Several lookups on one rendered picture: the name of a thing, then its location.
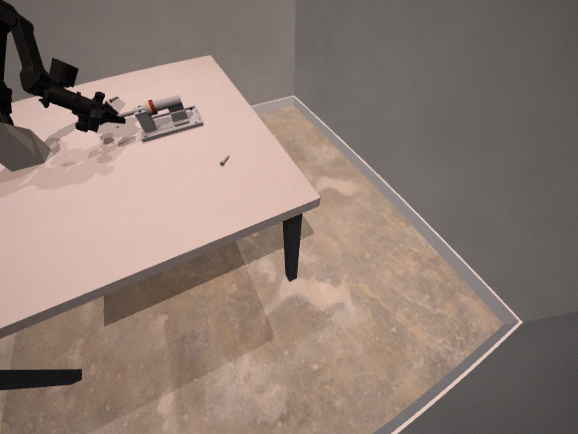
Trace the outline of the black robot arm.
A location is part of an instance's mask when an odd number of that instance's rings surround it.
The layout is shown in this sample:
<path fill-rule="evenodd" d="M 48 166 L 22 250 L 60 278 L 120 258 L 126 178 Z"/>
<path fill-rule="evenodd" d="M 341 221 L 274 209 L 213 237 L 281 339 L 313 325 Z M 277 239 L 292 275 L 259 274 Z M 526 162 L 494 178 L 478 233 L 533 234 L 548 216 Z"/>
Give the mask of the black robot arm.
<path fill-rule="evenodd" d="M 48 74 L 39 54 L 33 24 L 17 13 L 9 3 L 0 0 L 0 4 L 0 122 L 14 125 L 9 116 L 12 113 L 12 89 L 4 83 L 7 34 L 10 31 L 22 64 L 19 75 L 23 90 L 43 97 L 39 101 L 45 108 L 52 103 L 68 109 L 72 91 L 64 87 L 74 87 L 78 68 L 52 58 Z"/>

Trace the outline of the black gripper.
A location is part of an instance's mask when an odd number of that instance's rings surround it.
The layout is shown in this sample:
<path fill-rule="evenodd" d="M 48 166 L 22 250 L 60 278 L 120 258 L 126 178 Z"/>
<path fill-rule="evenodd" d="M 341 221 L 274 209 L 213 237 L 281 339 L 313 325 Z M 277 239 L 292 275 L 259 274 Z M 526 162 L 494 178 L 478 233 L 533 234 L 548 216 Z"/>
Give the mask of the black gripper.
<path fill-rule="evenodd" d="M 109 103 L 107 103 L 107 101 L 105 101 L 105 105 L 103 104 L 104 98 L 105 94 L 100 91 L 95 92 L 95 96 L 92 99 L 82 96 L 81 92 L 78 91 L 77 93 L 72 92 L 68 109 L 72 110 L 73 114 L 78 112 L 90 116 L 87 127 L 89 128 L 90 131 L 96 133 L 98 131 L 99 125 L 102 125 L 107 122 L 125 124 L 126 119 L 116 115 L 119 113 Z M 96 108 L 97 110 L 95 110 Z M 91 110 L 92 114 L 90 115 Z"/>

